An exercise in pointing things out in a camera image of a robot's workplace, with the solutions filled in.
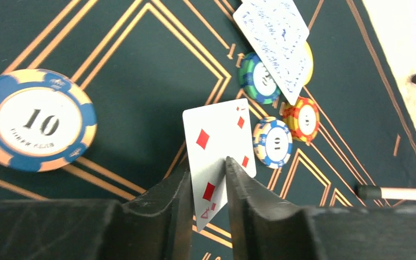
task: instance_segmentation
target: red diamond symbol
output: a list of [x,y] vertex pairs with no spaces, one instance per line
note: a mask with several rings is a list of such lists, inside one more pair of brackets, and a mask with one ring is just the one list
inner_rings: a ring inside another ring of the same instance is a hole
[[211,183],[206,184],[205,192],[203,193],[204,199],[211,201],[211,197],[213,197],[213,193],[215,192],[216,186],[212,185]]
[[203,131],[203,129],[200,131],[200,134],[198,135],[197,144],[203,148],[203,150],[206,147],[206,143],[208,142],[208,139],[210,136]]
[[240,128],[243,128],[243,124],[245,123],[245,120],[243,119],[243,117],[241,117],[240,116],[240,118],[238,119],[238,123],[237,123],[237,125],[240,127]]
[[245,156],[245,157],[243,158],[242,166],[246,168],[246,166],[248,165],[248,161],[249,161],[249,160],[250,160],[250,159],[248,159],[248,157],[246,157],[246,156]]

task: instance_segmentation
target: red and yellow poker chip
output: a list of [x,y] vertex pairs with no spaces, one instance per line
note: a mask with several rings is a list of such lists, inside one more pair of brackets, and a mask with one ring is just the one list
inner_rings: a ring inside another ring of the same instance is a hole
[[318,107],[312,99],[299,97],[296,105],[287,104],[283,111],[294,140],[309,144],[315,139],[320,127]]

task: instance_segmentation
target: blue and white poker chip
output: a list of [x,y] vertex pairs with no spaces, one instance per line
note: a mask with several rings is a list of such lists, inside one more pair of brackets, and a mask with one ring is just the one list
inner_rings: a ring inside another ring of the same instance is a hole
[[283,121],[273,116],[263,118],[253,133],[253,149],[256,157],[267,167],[280,168],[291,157],[291,131]]
[[0,164],[54,170],[82,155],[95,133],[92,101],[69,78],[45,69],[0,76]]

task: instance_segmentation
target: gaming table surface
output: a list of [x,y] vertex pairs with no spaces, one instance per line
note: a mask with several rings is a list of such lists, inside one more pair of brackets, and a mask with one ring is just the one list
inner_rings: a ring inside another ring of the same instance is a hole
[[[318,104],[321,126],[310,145],[294,141],[283,168],[256,160],[256,179],[297,205],[403,203],[361,201],[353,192],[356,183],[416,187],[416,132],[362,2],[295,3],[314,58],[301,95]],[[67,75],[89,95],[98,121],[93,144],[71,165],[46,173],[0,165],[0,200],[126,202],[171,174],[186,160],[182,112],[245,97],[238,64],[252,49],[233,23],[240,4],[0,0],[0,74],[46,68]],[[280,116],[284,100],[249,100],[251,127]],[[191,258],[231,259],[229,230],[224,207],[193,233]]]

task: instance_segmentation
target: white surface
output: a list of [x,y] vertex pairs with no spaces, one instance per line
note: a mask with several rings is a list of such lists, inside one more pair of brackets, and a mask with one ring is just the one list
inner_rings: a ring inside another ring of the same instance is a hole
[[363,0],[416,128],[416,0]]

